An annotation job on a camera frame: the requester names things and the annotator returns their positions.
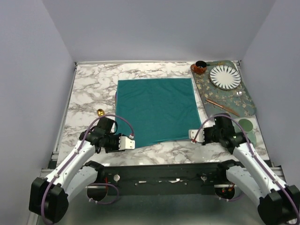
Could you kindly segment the teal cloth napkin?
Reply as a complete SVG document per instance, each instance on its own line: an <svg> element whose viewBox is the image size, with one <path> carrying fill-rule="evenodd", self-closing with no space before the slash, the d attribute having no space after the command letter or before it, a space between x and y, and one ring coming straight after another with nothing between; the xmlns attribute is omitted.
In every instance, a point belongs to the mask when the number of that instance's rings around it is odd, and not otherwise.
<svg viewBox="0 0 300 225"><path fill-rule="evenodd" d="M190 78L119 80L117 131L134 130L137 148L187 140L201 120Z"/></svg>

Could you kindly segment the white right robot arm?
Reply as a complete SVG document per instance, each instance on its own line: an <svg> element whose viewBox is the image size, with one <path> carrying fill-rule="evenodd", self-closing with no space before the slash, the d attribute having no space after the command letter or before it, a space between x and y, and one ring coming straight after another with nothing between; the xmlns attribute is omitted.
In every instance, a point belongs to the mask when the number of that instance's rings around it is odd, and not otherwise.
<svg viewBox="0 0 300 225"><path fill-rule="evenodd" d="M208 119L214 120L215 124L190 130L191 141L202 145L220 143L242 163L242 166L238 166L233 160L224 162L215 173L217 181L236 185L255 204L266 225L288 225L294 219L298 225L299 189L295 185L287 185L273 172L259 156L245 131L235 131L238 122L228 114L216 114Z"/></svg>

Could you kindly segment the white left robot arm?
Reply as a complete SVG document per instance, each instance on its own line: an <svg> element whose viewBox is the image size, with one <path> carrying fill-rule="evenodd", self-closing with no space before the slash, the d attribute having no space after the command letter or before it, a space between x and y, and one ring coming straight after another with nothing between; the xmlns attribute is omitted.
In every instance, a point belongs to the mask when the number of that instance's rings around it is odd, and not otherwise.
<svg viewBox="0 0 300 225"><path fill-rule="evenodd" d="M94 154L105 149L107 153L122 152L135 148L134 130L126 136L112 132L112 126L117 125L117 115L102 115L95 119L83 131L77 144L68 156L44 178L37 177L31 184L29 210L42 217L46 225L59 222L68 210L69 203L86 186L103 187L105 191L113 188L119 199L118 188L108 182L105 167L90 161Z"/></svg>

